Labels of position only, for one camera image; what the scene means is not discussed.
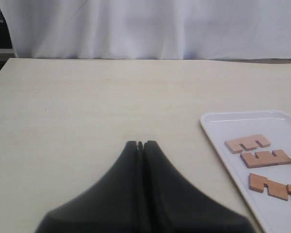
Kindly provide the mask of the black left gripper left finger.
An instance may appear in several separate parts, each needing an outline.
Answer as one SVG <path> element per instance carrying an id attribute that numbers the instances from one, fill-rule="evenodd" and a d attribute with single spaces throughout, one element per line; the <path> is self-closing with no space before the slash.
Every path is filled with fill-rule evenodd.
<path id="1" fill-rule="evenodd" d="M 137 143 L 126 143 L 114 165 L 92 187 L 49 211 L 38 233 L 138 233 Z"/>

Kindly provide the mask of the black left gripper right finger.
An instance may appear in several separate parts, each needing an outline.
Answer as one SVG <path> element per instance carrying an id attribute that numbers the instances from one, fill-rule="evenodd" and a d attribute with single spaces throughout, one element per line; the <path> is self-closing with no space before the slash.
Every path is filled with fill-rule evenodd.
<path id="1" fill-rule="evenodd" d="M 214 201 L 172 165 L 156 141 L 143 149 L 143 179 L 153 233 L 252 233 L 250 221 Z"/>

